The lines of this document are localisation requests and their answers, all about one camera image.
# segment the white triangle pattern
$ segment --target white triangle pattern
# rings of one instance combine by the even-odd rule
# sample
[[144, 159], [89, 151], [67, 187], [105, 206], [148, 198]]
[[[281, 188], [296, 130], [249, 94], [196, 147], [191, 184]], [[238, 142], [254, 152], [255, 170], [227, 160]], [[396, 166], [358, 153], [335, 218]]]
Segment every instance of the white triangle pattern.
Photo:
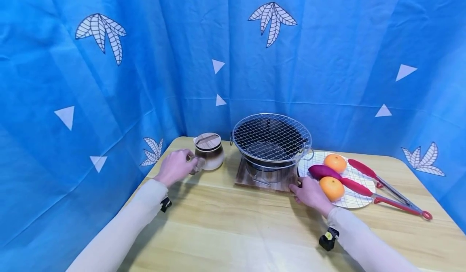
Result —
[[73, 116], [74, 116], [74, 106], [66, 107], [63, 109], [59, 109], [54, 111], [58, 118], [68, 127], [68, 129], [73, 128]]
[[390, 110], [387, 108], [387, 106], [385, 104], [383, 104], [379, 111], [377, 112], [376, 114], [376, 117], [382, 117], [382, 116], [391, 116], [392, 113], [390, 112]]
[[408, 76], [409, 74], [413, 73], [415, 70], [417, 70], [417, 68], [402, 64], [400, 66], [400, 69], [398, 70], [398, 75], [396, 75], [395, 82], [398, 82], [399, 80], [403, 79], [405, 76]]
[[213, 60], [212, 60], [212, 65], [214, 66], [214, 72], [215, 72], [215, 74], [217, 74], [218, 71], [225, 65], [225, 63], [213, 59]]
[[215, 103], [215, 106], [222, 106], [222, 105], [226, 105], [227, 103], [225, 102], [225, 100], [222, 99], [222, 97], [218, 96], [217, 94], [217, 102]]
[[90, 157], [90, 160], [92, 161], [92, 164], [94, 164], [95, 170], [100, 173], [100, 170], [102, 170], [102, 167], [105, 164], [105, 161], [107, 161], [106, 156], [96, 156], [96, 157]]

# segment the sleeve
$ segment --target sleeve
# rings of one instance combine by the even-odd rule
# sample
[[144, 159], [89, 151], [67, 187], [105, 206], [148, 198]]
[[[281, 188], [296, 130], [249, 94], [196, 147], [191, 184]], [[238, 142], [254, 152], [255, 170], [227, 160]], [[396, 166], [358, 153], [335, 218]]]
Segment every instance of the sleeve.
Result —
[[67, 272], [115, 272], [142, 229], [159, 213], [160, 201], [168, 189], [149, 180], [86, 246], [68, 267]]
[[338, 230], [338, 242], [367, 272], [420, 272], [401, 254], [382, 241], [353, 213], [333, 208], [328, 215], [330, 227]]

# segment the right hand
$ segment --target right hand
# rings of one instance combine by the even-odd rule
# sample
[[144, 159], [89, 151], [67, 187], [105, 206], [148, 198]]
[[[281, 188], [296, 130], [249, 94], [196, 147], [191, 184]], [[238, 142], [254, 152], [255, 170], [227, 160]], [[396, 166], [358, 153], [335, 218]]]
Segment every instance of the right hand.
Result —
[[298, 177], [301, 187], [294, 184], [289, 186], [294, 193], [294, 199], [298, 204], [303, 203], [319, 211], [325, 218], [335, 206], [330, 202], [325, 193], [323, 193], [317, 180], [311, 177]]
[[159, 174], [153, 179], [164, 184], [167, 188], [183, 180], [197, 164], [196, 157], [191, 161], [187, 161], [188, 156], [194, 156], [189, 149], [179, 149], [170, 153], [163, 159]]

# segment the orange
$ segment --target orange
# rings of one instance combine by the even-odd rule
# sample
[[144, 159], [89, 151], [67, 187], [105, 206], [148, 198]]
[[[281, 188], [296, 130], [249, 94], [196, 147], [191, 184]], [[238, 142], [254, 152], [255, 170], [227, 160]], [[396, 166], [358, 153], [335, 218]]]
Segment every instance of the orange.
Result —
[[319, 181], [319, 185], [321, 186], [323, 193], [325, 193], [327, 198], [332, 202], [342, 198], [345, 193], [343, 184], [333, 177], [323, 177]]
[[338, 174], [343, 173], [346, 170], [345, 159], [336, 153], [331, 153], [330, 155], [326, 156], [323, 160], [323, 164], [329, 168], [332, 168]]

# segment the sweet potato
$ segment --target sweet potato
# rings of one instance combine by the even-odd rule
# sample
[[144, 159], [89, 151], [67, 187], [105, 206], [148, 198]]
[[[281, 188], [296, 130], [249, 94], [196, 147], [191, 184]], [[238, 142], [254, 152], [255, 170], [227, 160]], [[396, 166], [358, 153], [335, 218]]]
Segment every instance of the sweet potato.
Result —
[[341, 178], [340, 174], [326, 165], [313, 165], [309, 167], [308, 171], [316, 180], [320, 180], [323, 177], [333, 177], [337, 180]]

